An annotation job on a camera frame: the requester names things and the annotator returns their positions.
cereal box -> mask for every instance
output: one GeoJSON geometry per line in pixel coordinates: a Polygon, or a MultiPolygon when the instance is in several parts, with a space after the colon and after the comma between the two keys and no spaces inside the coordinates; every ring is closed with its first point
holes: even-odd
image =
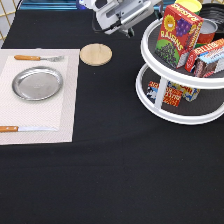
{"type": "Polygon", "coordinates": [[[203,19],[179,4],[166,7],[155,53],[174,68],[185,65],[203,19]]]}
{"type": "Polygon", "coordinates": [[[195,72],[195,65],[196,65],[196,62],[197,62],[197,59],[204,55],[204,54],[207,54],[209,53],[210,51],[214,51],[214,50],[217,50],[221,47],[224,46],[224,39],[219,39],[217,41],[214,41],[210,44],[206,44],[202,47],[198,47],[194,50],[192,50],[190,52],[190,55],[187,59],[187,63],[185,65],[185,69],[188,71],[188,72],[195,72]]]}
{"type": "MultiPolygon", "coordinates": [[[[159,84],[151,81],[148,85],[147,94],[146,94],[147,97],[156,99],[158,88],[159,88],[159,84]]],[[[166,93],[163,98],[163,102],[177,107],[180,103],[181,96],[182,96],[182,91],[167,87],[166,93]]]]}
{"type": "Polygon", "coordinates": [[[210,51],[199,57],[195,66],[195,76],[206,78],[224,70],[224,47],[210,51]]]}
{"type": "Polygon", "coordinates": [[[188,102],[195,100],[200,92],[200,89],[182,86],[170,81],[168,82],[168,86],[182,91],[182,97],[188,102]]]}

can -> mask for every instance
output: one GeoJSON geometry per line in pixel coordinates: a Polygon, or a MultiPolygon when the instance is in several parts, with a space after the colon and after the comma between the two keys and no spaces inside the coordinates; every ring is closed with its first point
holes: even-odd
{"type": "Polygon", "coordinates": [[[209,19],[204,19],[195,48],[212,42],[218,26],[209,19]]]}
{"type": "Polygon", "coordinates": [[[199,15],[202,8],[201,3],[197,0],[176,0],[175,3],[182,5],[183,7],[197,15],[199,15]]]}

knife handle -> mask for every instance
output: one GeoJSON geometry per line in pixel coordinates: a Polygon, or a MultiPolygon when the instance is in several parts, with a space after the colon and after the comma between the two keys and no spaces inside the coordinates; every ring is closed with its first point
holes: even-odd
{"type": "Polygon", "coordinates": [[[0,132],[17,132],[18,129],[17,126],[0,126],[0,132]]]}
{"type": "Polygon", "coordinates": [[[40,61],[40,57],[37,57],[37,56],[16,55],[14,56],[14,58],[16,60],[40,61]]]}

silver plate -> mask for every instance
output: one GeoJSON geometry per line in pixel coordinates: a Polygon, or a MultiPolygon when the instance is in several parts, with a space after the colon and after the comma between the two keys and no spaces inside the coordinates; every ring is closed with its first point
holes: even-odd
{"type": "Polygon", "coordinates": [[[43,100],[57,93],[62,84],[60,72],[38,66],[19,73],[12,82],[12,89],[24,100],[43,100]]]}

red box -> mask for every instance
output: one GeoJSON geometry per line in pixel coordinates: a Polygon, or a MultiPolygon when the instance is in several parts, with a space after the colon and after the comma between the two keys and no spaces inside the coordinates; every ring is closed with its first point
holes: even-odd
{"type": "Polygon", "coordinates": [[[201,46],[201,47],[198,47],[198,48],[192,50],[190,52],[190,55],[189,55],[188,59],[187,59],[187,63],[185,65],[185,69],[188,72],[194,72],[196,61],[197,61],[197,59],[200,56],[202,56],[206,52],[219,49],[219,48],[221,48],[223,46],[224,46],[224,39],[222,38],[222,39],[214,41],[214,42],[212,42],[210,44],[206,44],[204,46],[201,46]]]}
{"type": "MultiPolygon", "coordinates": [[[[159,84],[156,82],[151,81],[149,83],[149,86],[159,89],[159,84]]],[[[167,87],[166,93],[163,98],[163,102],[177,107],[180,103],[182,94],[183,94],[183,92],[180,90],[167,87]]]]}
{"type": "Polygon", "coordinates": [[[185,65],[194,48],[203,19],[179,4],[166,7],[156,54],[174,68],[185,65]]]}

